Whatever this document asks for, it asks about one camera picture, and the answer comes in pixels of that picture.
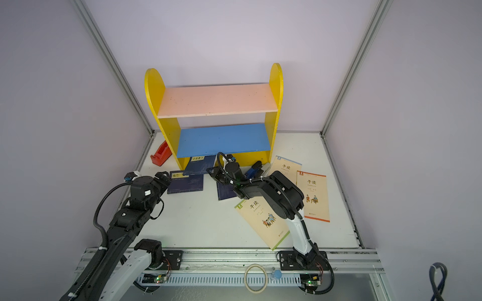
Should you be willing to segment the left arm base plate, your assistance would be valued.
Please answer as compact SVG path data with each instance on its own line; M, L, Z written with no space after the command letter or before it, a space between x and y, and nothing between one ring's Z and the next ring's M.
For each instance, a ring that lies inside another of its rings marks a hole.
M155 252L149 270L171 271L179 270L183 259L183 250L166 250Z

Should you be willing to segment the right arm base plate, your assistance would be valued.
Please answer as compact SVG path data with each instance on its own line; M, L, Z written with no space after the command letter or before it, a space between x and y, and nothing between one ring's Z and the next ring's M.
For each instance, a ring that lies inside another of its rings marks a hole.
M330 270L326 252L311 250L307 255L302 255L295 249L282 250L276 254L277 261L282 271L324 271Z

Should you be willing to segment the blue book yellow label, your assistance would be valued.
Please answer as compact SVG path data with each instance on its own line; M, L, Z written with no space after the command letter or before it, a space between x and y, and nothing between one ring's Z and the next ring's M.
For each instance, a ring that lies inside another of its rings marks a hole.
M216 156L197 156L190 158L183 174L185 176L207 174L207 169L215 165Z

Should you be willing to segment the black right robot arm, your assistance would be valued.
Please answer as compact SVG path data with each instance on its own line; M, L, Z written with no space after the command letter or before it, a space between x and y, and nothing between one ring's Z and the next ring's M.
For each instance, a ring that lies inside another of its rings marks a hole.
M262 197L278 217L286 220L292 236L296 262L307 270L314 263L324 263L332 271L328 259L321 254L316 243L310 238L304 215L302 191L279 171L269 176L247 178L235 158L217 153L217 164L207 172L217 183L232 187L243 200Z

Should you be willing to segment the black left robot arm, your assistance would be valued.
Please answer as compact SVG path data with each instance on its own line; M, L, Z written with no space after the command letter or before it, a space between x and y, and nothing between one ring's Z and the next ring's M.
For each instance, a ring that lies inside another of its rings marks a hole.
M105 286L125 251L140 234L143 226L153 217L151 213L172 179L167 172L155 176L126 175L125 181L111 188L101 199L94 213L93 225L100 231L102 240L94 256L61 300L100 300ZM130 187L130 196L105 229L98 222L100 209L117 189Z

